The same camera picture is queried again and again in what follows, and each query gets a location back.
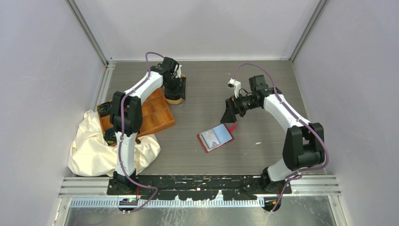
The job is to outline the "tan oval tray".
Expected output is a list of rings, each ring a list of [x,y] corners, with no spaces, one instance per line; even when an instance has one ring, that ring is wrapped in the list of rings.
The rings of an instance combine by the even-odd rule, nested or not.
[[[177,105],[186,99],[186,81],[186,76],[181,74],[180,83],[177,87],[174,89],[164,88],[163,94],[168,104]]]

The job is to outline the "red leather card holder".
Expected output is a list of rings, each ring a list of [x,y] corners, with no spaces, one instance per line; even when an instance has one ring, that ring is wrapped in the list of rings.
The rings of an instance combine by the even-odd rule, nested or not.
[[[234,137],[232,132],[236,129],[236,127],[237,123],[233,123],[230,127],[222,123],[199,133],[197,138],[205,153],[209,153],[233,141]]]

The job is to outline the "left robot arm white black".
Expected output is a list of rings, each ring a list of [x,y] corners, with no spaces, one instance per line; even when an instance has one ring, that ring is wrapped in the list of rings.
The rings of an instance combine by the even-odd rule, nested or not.
[[[171,104],[185,100],[186,77],[181,74],[181,65],[172,58],[164,57],[160,64],[149,67],[136,85],[112,96],[110,123],[117,136],[118,162],[109,185],[121,193],[132,194],[138,186],[134,152],[136,136],[143,124],[142,105],[160,88]]]

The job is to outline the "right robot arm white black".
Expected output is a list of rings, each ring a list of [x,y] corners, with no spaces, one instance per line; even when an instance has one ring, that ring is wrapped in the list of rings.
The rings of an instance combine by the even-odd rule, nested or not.
[[[244,117],[248,110],[262,108],[270,113],[286,133],[282,158],[266,167],[260,185],[266,193],[273,193],[280,183],[293,177],[300,170],[325,163],[326,154],[322,146],[324,129],[320,123],[311,123],[302,118],[285,100],[277,87],[269,87],[263,75],[249,78],[250,91],[241,94],[241,83],[230,79],[227,86],[234,94],[226,99],[226,109],[221,123],[235,123],[237,116]]]

